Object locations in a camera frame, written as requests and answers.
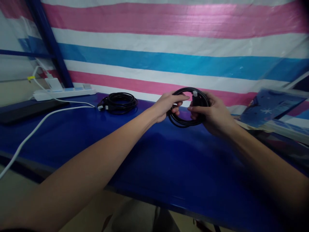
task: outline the black cable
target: black cable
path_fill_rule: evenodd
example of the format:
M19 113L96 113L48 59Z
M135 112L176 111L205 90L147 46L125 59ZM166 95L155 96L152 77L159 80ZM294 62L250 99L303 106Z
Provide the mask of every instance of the black cable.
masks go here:
M105 109L111 114L125 114L137 106L137 99L129 93L111 93L97 105L98 109Z
M185 88L177 90L175 93L173 93L173 95L180 95L183 92L191 92L192 93L192 105L193 106L203 106L203 107L211 106L208 97L202 91L200 91L200 90L198 90L196 88L185 87ZM202 114L199 114L196 120L184 120L184 119L181 119L177 115L172 113L171 110L174 107L176 107L176 105L173 105L173 107L168 111L168 118L170 119L172 124L174 124L177 127L187 128L189 126L199 125L199 124L201 124L202 122L205 121L205 116L202 115Z

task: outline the blue book cover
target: blue book cover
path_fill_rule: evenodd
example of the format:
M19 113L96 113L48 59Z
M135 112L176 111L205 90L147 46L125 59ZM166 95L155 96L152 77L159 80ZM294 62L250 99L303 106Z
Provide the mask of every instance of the blue book cover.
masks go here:
M308 98L308 93L285 89L261 89L240 116L240 121L259 127Z

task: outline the pink stripe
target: pink stripe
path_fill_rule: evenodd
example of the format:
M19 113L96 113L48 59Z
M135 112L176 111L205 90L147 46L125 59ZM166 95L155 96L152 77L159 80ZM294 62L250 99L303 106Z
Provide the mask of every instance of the pink stripe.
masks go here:
M143 93L152 93L162 95L165 92L178 90L185 86L175 84L165 84L159 82L141 81L123 77L114 77L107 75L99 75L85 72L69 71L72 81L78 83L89 83L95 85L108 86L113 88L131 90ZM208 91L221 98L226 106L232 105L249 105L256 93L250 92L246 94L225 92L218 90L201 89Z
M6 18L18 19L23 16L33 21L25 0L0 0L0 9Z
M43 6L52 27L76 31L230 39L309 32L298 1L272 7L139 3L88 8Z
M291 110L287 115L296 117L297 115L300 115L302 112L309 109L309 101L304 101L299 106L297 106L295 109Z

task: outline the blue table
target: blue table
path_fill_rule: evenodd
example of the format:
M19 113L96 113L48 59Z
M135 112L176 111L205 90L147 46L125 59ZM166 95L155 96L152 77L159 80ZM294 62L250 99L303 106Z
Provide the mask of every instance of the blue table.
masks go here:
M70 99L97 105L105 96ZM126 115L90 108L56 113L28 140L20 158L57 169L152 104L140 100L137 110ZM181 114L188 111L181 109ZM13 154L42 118L0 126L0 150ZM145 133L109 185L118 193L233 230L282 231L282 217L248 173L229 144L202 125L181 129L166 119Z

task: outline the yellow tag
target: yellow tag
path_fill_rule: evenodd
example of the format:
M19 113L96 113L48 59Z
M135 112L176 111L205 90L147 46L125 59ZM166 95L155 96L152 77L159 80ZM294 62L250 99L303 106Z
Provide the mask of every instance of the yellow tag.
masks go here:
M31 79L35 79L35 76L31 76L31 77L27 77L28 81L30 81Z

